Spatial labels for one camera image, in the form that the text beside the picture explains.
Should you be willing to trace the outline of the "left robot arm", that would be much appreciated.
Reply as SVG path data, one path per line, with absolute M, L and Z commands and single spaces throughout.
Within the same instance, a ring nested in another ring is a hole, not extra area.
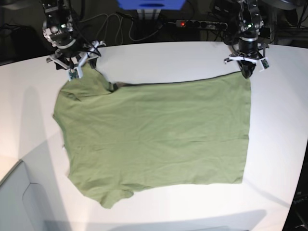
M 259 58 L 258 37 L 264 25 L 257 0 L 239 0 L 239 41 L 238 53 L 242 58 L 238 61 L 244 78 L 250 78 Z

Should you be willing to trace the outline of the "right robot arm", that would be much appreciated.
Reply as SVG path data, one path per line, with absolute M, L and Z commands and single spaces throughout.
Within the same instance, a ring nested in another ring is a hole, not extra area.
M 90 42 L 82 34 L 79 15 L 70 0 L 43 0 L 41 3 L 46 17 L 43 36 L 56 49 L 48 62 L 53 61 L 57 69 L 74 73 L 87 60 L 101 56 L 97 49 L 100 43 Z

